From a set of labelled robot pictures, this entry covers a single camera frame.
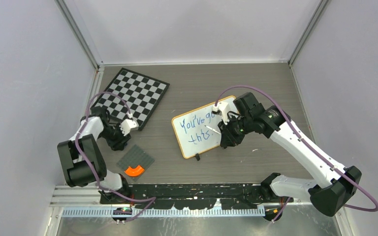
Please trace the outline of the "blue capped whiteboard marker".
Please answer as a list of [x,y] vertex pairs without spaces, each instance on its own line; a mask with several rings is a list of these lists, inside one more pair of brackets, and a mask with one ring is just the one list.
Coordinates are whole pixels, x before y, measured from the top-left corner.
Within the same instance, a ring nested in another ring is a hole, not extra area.
[[214,133],[221,135],[221,133],[220,133],[219,131],[217,131],[216,129],[214,129],[214,128],[210,127],[210,126],[207,126],[207,125],[205,125],[205,127],[206,127],[207,129],[213,131]]

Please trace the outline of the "black white chessboard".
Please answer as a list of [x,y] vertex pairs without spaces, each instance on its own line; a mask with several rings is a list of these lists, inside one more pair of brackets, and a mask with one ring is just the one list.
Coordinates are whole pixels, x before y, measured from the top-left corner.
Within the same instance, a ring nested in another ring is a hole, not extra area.
[[108,93],[100,95],[92,107],[106,108],[110,115],[123,120],[128,108],[115,95],[120,96],[131,109],[141,131],[166,94],[170,84],[153,77],[122,68],[105,88]]

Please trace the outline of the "yellow framed whiteboard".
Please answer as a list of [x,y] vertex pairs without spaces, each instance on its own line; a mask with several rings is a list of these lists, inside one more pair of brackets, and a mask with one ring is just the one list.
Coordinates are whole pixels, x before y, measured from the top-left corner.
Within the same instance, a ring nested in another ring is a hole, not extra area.
[[209,103],[174,117],[171,124],[184,159],[195,157],[220,146],[221,135],[207,129],[205,125],[219,131],[221,116],[212,113]]

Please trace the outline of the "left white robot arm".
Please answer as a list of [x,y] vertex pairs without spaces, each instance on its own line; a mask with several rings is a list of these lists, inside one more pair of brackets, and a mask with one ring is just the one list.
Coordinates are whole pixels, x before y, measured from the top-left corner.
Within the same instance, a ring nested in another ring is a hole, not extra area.
[[130,132],[138,127],[131,113],[122,121],[111,123],[113,116],[103,107],[93,107],[82,117],[78,131],[57,145],[63,175],[70,187],[95,184],[102,196],[127,203],[131,189],[126,178],[107,169],[97,140],[103,138],[113,151],[124,150],[131,139]]

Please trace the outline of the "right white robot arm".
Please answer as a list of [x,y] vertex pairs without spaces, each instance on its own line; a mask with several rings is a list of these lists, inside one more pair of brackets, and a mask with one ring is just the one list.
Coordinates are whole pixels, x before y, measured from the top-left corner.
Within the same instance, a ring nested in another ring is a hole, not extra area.
[[362,173],[355,167],[337,162],[307,136],[281,109],[273,105],[265,109],[256,97],[247,92],[237,97],[232,111],[228,102],[217,102],[212,113],[221,116],[218,128],[222,148],[239,145],[249,133],[258,133],[283,147],[307,170],[312,179],[286,177],[272,173],[260,184],[261,195],[268,202],[278,197],[310,201],[326,216],[334,216],[355,194]]

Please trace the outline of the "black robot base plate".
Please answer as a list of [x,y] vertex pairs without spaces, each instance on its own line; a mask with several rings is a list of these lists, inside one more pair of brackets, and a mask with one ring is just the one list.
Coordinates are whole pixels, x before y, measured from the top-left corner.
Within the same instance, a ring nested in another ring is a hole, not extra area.
[[150,198],[155,197],[149,209],[165,210],[212,209],[218,203],[225,210],[253,209],[263,203],[275,203],[277,207],[281,207],[287,200],[287,197],[277,197],[253,183],[134,184],[122,191],[127,197],[144,202],[129,201],[101,190],[99,194],[101,204],[131,204],[136,209],[143,209],[149,204]]

